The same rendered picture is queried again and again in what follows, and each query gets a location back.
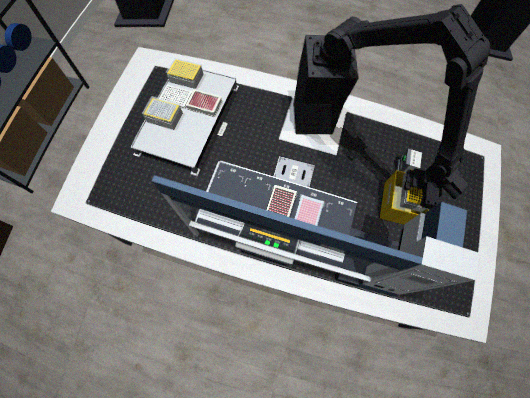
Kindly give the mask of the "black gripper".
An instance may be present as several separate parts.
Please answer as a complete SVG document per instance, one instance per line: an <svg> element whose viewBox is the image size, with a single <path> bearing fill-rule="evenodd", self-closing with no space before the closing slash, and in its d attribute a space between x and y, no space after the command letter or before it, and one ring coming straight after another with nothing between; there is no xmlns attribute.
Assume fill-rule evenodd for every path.
<svg viewBox="0 0 530 398"><path fill-rule="evenodd" d="M428 169L427 169L428 170ZM427 170L424 171L424 170L420 170L420 169L417 169L415 168L414 170L408 170L407 171L407 175L406 175L406 182L405 182L405 185L404 185L404 190L411 190L411 186L412 187L417 187L418 188L418 178L423 175L425 172L426 172L426 176L427 178L433 182L433 183L439 183L439 182L434 182L432 181L428 175L427 175ZM411 185L412 184L412 185ZM406 189L405 189L406 188ZM439 190L439 197L442 196L442 188Z"/></svg>

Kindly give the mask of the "yellow waste bin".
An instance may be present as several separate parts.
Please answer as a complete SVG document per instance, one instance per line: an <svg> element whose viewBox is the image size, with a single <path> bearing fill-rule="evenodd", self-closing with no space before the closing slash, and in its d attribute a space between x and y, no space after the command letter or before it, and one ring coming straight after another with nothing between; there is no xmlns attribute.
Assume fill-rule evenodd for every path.
<svg viewBox="0 0 530 398"><path fill-rule="evenodd" d="M380 212L380 219L399 223L405 225L408 221L413 219L415 216L420 213L426 213L428 209L425 209L423 212L418 212L411 210L411 212L399 210L392 208L395 186L402 188L403 174L405 172L396 170L391 177L384 183L384 191Z"/></svg>

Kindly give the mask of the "white trough reservoir with red liquid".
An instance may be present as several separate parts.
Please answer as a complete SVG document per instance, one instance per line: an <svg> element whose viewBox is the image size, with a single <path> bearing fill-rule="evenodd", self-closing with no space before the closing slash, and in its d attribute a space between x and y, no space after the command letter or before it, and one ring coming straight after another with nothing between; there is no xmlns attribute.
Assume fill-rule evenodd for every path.
<svg viewBox="0 0 530 398"><path fill-rule="evenodd" d="M209 94L209 93L198 91L198 90L193 90L190 98L188 99L186 103L186 109L215 117L221 103L222 103L221 96Z"/></svg>

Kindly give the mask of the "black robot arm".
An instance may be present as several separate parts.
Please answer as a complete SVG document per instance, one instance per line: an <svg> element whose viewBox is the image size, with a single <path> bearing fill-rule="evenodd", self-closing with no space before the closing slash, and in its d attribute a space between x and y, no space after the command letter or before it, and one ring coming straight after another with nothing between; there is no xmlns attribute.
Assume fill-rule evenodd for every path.
<svg viewBox="0 0 530 398"><path fill-rule="evenodd" d="M316 40L313 64L348 70L351 49L403 44L442 46L449 94L441 144L435 162L427 170L428 177L439 183L431 182L426 172L418 178L418 188L424 189L420 205L430 210L438 205L439 188L456 199L469 186L457 167L465 155L464 142L483 67L490 55L490 42L462 4L433 14L367 22L350 17L328 32L324 41Z"/></svg>

